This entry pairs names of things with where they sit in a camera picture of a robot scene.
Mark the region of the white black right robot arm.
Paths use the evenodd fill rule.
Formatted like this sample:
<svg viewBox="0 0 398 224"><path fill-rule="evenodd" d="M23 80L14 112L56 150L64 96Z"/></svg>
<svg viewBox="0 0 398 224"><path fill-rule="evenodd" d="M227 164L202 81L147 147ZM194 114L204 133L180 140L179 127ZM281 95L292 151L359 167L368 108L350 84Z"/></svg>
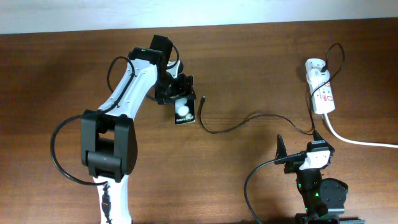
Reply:
<svg viewBox="0 0 398 224"><path fill-rule="evenodd" d="M323 178L321 170L331 163L335 152L318 132L312 133L313 140L298 154L288 155L279 134L274 164L283 164L285 174L295 174L296 186L303 198L305 213L295 215L295 223L365 223L360 218L342 218L348 194L348 184L334 178Z"/></svg>

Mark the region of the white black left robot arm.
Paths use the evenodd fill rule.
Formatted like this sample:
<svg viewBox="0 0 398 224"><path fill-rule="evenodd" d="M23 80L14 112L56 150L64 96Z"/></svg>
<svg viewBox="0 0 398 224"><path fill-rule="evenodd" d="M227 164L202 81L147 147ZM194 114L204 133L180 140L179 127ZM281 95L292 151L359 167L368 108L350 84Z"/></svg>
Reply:
<svg viewBox="0 0 398 224"><path fill-rule="evenodd" d="M195 120L194 79L180 60L170 61L172 41L155 35L148 48L136 47L111 96L81 119L81 162L98 189L102 223L132 223L128 179L137 161L134 119L148 91L160 105L174 105L176 125Z"/></svg>

